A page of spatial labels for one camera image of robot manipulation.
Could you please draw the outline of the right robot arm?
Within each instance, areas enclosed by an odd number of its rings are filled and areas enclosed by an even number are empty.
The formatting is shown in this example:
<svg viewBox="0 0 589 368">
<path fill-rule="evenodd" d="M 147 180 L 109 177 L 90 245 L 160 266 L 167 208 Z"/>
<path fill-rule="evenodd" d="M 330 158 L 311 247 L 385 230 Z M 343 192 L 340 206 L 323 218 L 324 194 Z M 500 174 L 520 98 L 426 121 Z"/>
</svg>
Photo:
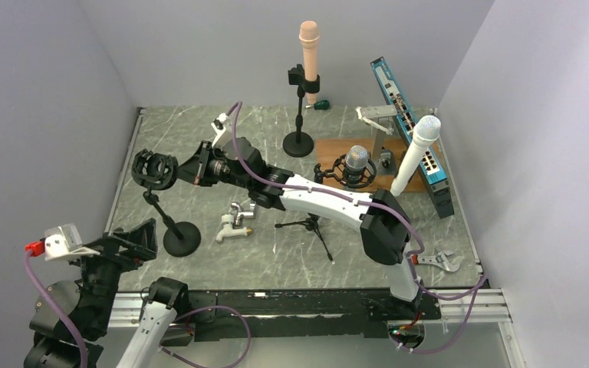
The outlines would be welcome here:
<svg viewBox="0 0 589 368">
<path fill-rule="evenodd" d="M 383 266 L 395 314 L 410 318 L 420 310 L 420 280 L 405 252 L 416 232 L 389 191 L 348 192 L 312 182 L 266 163 L 244 137 L 222 148 L 202 141 L 193 156 L 177 166 L 175 177 L 194 186 L 237 186 L 261 207 L 306 212 L 346 225 L 360 235 L 366 256 Z"/>
</svg>

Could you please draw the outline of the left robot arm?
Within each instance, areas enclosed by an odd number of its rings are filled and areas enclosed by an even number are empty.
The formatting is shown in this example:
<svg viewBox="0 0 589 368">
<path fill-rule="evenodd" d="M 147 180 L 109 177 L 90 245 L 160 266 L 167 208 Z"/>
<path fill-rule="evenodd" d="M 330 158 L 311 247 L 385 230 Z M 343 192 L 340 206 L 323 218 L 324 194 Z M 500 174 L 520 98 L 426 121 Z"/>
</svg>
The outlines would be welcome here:
<svg viewBox="0 0 589 368">
<path fill-rule="evenodd" d="M 25 247 L 25 269 L 40 294 L 29 327 L 34 343 L 25 367 L 95 367 L 107 334 L 123 273 L 156 258 L 156 220 L 150 218 L 129 231 L 117 229 L 84 242 L 73 224 L 48 229 L 42 240 Z M 44 286 L 31 269 L 33 257 L 77 265 L 81 277 Z M 191 308 L 188 287 L 159 278 L 150 285 L 138 318 L 139 325 L 121 357 L 119 367 L 145 367 L 172 322 L 183 320 Z"/>
</svg>

